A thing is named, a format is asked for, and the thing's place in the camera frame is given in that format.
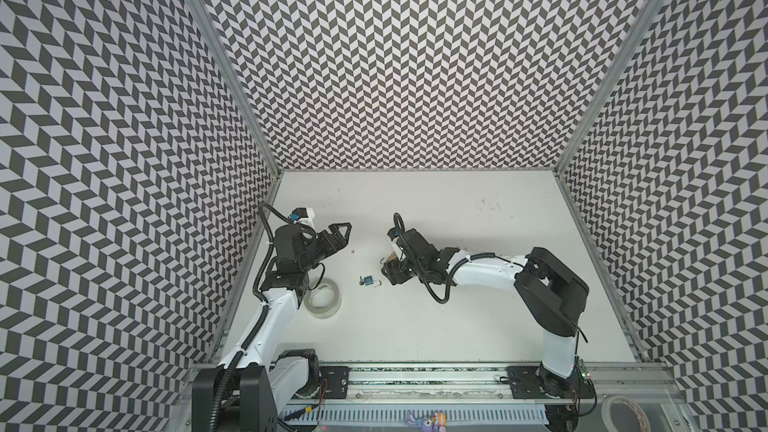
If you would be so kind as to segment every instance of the white table surface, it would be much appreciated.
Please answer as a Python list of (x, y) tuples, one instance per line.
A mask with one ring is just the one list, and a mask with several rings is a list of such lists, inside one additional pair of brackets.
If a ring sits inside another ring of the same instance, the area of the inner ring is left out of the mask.
[[(542, 328), (518, 295), (481, 286), (454, 288), (448, 303), (432, 300), (413, 278), (390, 285), (380, 261), (392, 251), (387, 231), (399, 212), (437, 249), (526, 254), (549, 249), (590, 287), (579, 325), (586, 361), (634, 361), (581, 236), (549, 171), (287, 172), (274, 206), (288, 215), (315, 209), (315, 226), (350, 222), (350, 244), (327, 258), (326, 276), (341, 290), (335, 316), (321, 320), (301, 307), (283, 332), (277, 353), (314, 348), (321, 361), (540, 360)], [(270, 218), (273, 229), (279, 219)], [(266, 253), (262, 237), (226, 350), (233, 347), (258, 301), (250, 292)], [(312, 271), (310, 280), (320, 274)], [(361, 286), (372, 275), (382, 286)], [(442, 296), (445, 286), (433, 286)]]

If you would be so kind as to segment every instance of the clear tape roll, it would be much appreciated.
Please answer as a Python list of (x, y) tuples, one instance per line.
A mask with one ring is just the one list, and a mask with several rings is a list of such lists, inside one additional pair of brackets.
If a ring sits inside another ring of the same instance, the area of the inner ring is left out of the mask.
[[(310, 284), (310, 288), (314, 288), (315, 284), (317, 284), (317, 280)], [(333, 293), (331, 302), (328, 305), (315, 306), (313, 301), (322, 294), (328, 294), (328, 292)], [(306, 310), (317, 318), (332, 317), (341, 307), (341, 293), (339, 292), (339, 286), (331, 279), (324, 278), (322, 282), (317, 285), (317, 288), (309, 291), (306, 300), (304, 301), (304, 305), (306, 306)]]

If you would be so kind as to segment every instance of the purple figurine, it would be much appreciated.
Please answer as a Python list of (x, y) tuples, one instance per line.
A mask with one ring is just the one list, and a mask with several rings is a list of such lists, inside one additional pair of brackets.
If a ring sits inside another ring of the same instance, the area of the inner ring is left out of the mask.
[(435, 412), (431, 417), (415, 418), (413, 412), (408, 412), (406, 425), (421, 432), (446, 432), (446, 415), (443, 412)]

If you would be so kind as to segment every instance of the black mounting plate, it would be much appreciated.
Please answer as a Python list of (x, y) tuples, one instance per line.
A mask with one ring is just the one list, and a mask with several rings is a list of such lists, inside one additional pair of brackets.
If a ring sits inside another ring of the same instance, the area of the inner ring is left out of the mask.
[[(507, 378), (509, 379), (509, 388), (512, 389), (512, 396), (516, 399), (551, 399), (550, 396), (542, 392), (538, 382), (537, 365), (511, 365), (507, 367)], [(581, 374), (576, 368), (568, 378), (571, 388), (564, 392), (563, 399), (573, 399), (572, 390), (581, 390), (582, 399), (594, 399), (594, 390), (587, 382), (581, 378)]]
[[(346, 389), (348, 387), (348, 381), (350, 380), (350, 368), (342, 366), (320, 366), (320, 385), (325, 388), (325, 380), (328, 380), (328, 388), (326, 389), (325, 399), (346, 399)], [(320, 391), (318, 390), (311, 397), (312, 399), (320, 398)]]

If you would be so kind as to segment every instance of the patterned wall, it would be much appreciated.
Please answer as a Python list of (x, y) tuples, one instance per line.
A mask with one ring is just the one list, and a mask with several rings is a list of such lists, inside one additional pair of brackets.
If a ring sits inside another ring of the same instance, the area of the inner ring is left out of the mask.
[(706, 430), (768, 430), (766, 0), (667, 0), (565, 174)]
[(643, 0), (204, 0), (282, 168), (553, 166)]
[(180, 0), (0, 18), (0, 424), (161, 429), (264, 164)]

